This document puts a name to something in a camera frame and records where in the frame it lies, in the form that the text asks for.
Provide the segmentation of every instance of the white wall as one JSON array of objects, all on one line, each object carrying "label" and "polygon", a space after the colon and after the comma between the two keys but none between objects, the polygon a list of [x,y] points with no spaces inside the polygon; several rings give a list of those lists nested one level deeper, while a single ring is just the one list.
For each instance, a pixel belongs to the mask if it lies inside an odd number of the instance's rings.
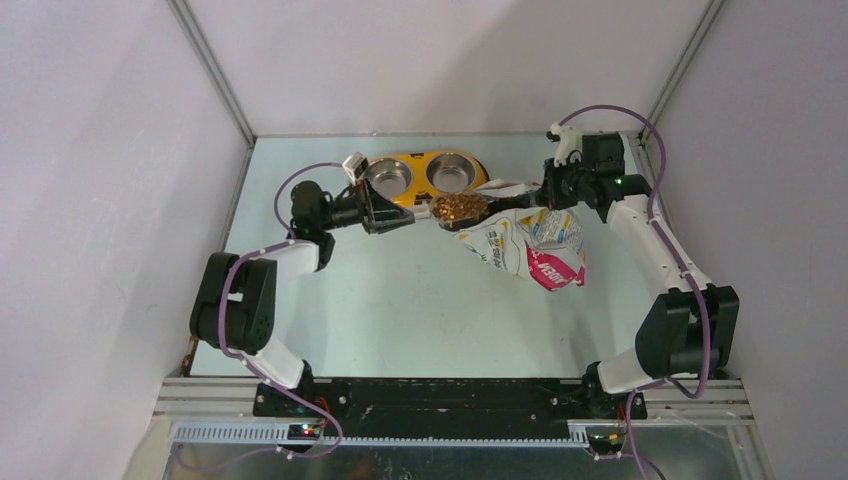
[{"label": "white wall", "polygon": [[166,2],[0,17],[0,477],[118,478],[245,147]]},{"label": "white wall", "polygon": [[[259,135],[542,131],[647,112],[707,0],[192,2]],[[577,124],[635,128],[618,114]]]},{"label": "white wall", "polygon": [[729,2],[660,124],[679,236],[741,298],[742,377],[778,478],[844,478],[848,3]]}]

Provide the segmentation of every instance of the pink label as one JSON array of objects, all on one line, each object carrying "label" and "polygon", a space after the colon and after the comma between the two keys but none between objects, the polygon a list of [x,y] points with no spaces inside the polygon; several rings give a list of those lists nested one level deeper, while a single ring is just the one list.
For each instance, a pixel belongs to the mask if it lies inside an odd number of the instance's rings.
[{"label": "pink label", "polygon": [[575,273],[558,257],[530,248],[529,245],[526,245],[526,247],[530,276],[533,277],[533,280],[536,280],[536,283],[549,291],[562,288],[572,281],[576,281],[577,285],[583,285],[586,275],[586,270],[583,267],[580,267],[580,272]]}]

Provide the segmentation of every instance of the white bag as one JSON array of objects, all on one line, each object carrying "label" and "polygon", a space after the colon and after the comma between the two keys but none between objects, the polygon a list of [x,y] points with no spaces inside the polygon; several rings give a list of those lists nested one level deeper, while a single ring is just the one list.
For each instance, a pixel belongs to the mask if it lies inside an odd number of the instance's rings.
[{"label": "white bag", "polygon": [[[475,192],[505,198],[535,188],[538,186],[492,180]],[[549,291],[570,283],[579,286],[584,283],[583,226],[570,210],[545,207],[504,210],[453,235],[484,262],[532,279]]]}]

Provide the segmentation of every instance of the floor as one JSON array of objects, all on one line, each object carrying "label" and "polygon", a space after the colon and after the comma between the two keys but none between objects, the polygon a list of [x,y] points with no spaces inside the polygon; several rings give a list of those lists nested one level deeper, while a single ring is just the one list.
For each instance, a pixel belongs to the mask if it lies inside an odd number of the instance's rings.
[{"label": "floor", "polygon": [[[285,237],[272,201],[303,166],[355,151],[374,157],[448,148],[470,152],[491,178],[526,182],[541,181],[542,162],[554,150],[540,134],[261,138],[226,250],[243,253]],[[629,146],[627,169],[635,172]],[[303,178],[332,193],[346,182],[339,169]],[[274,334],[316,375],[579,376],[587,364],[633,346],[651,302],[619,239],[585,206],[574,213],[585,227],[586,285],[556,292],[482,263],[430,219],[384,235],[335,231],[326,269],[278,283]],[[202,343],[191,373],[247,371]]]}]

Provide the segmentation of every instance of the stainless steel bowl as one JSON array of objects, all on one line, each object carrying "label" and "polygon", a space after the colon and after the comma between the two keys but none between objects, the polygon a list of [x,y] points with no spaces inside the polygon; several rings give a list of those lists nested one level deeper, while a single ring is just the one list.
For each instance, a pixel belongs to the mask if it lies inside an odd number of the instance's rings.
[{"label": "stainless steel bowl", "polygon": [[365,178],[377,193],[394,198],[406,192],[412,184],[412,170],[396,158],[383,158],[365,169]]},{"label": "stainless steel bowl", "polygon": [[476,176],[474,163],[456,153],[438,155],[427,165],[427,181],[441,192],[462,192],[474,183]]}]

